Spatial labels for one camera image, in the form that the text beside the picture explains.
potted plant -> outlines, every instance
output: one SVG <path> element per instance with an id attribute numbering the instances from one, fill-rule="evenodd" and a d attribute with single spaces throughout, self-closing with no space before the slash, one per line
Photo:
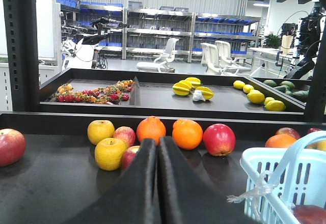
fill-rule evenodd
<path id="1" fill-rule="evenodd" d="M 281 38 L 274 34 L 269 34 L 268 36 L 265 36 L 263 44 L 268 48 L 279 48 L 281 45 Z"/>

white desk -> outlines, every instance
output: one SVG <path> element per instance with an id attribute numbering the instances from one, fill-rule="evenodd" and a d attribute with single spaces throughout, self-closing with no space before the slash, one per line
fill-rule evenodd
<path id="1" fill-rule="evenodd" d="M 269 64 L 272 63 L 273 66 L 276 64 L 276 56 L 277 53 L 280 51 L 279 49 L 274 48 L 261 48 L 261 47 L 251 47 L 249 50 L 254 52 L 254 58 L 253 58 L 253 66 L 255 64 L 255 59 L 259 59 L 259 65 L 258 68 L 251 73 L 250 76 L 254 76 L 256 72 L 258 72 L 263 65 L 265 65 L 265 75 L 268 76 L 268 67 Z M 292 54 L 284 55 L 280 53 L 280 58 L 288 61 L 289 63 L 292 60 Z"/>

white chair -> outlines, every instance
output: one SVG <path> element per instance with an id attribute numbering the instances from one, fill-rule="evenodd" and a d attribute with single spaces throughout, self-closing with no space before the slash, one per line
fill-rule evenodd
<path id="1" fill-rule="evenodd" d="M 164 52 L 153 62 L 138 62 L 137 69 L 149 72 L 173 72 L 169 63 L 174 61 L 175 44 L 179 41 L 177 38 L 170 38 L 167 42 Z"/>
<path id="2" fill-rule="evenodd" d="M 203 47 L 203 53 L 205 56 L 204 60 L 207 64 L 206 74 L 235 76 L 238 75 L 239 72 L 251 70 L 251 68 L 243 67 L 238 64 L 232 64 L 230 62 L 225 62 L 224 60 L 221 60 L 219 58 L 219 49 L 216 45 L 210 43 L 201 43 L 201 45 Z"/>
<path id="3" fill-rule="evenodd" d="M 235 64 L 239 60 L 245 60 L 243 57 L 231 57 L 231 45 L 225 41 L 215 41 L 215 45 L 219 49 L 220 59 L 229 64 Z"/>

ceiling light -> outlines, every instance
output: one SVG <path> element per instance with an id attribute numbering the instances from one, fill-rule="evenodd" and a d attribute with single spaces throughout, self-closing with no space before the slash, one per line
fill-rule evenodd
<path id="1" fill-rule="evenodd" d="M 258 6 L 258 7 L 269 7 L 269 4 L 253 4 L 253 6 Z"/>

basket handle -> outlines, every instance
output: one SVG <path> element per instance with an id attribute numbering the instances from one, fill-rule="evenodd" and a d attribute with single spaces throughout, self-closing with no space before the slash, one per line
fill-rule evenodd
<path id="1" fill-rule="evenodd" d="M 298 139 L 286 150 L 279 165 L 275 168 L 273 174 L 271 175 L 268 183 L 278 184 L 280 181 L 281 174 L 284 172 L 287 165 L 289 163 L 295 163 L 302 149 L 304 149 L 307 145 L 313 144 L 321 140 L 326 140 L 326 131 L 311 132 L 308 135 Z M 292 176 L 293 171 L 293 167 L 289 167 L 288 175 Z"/>

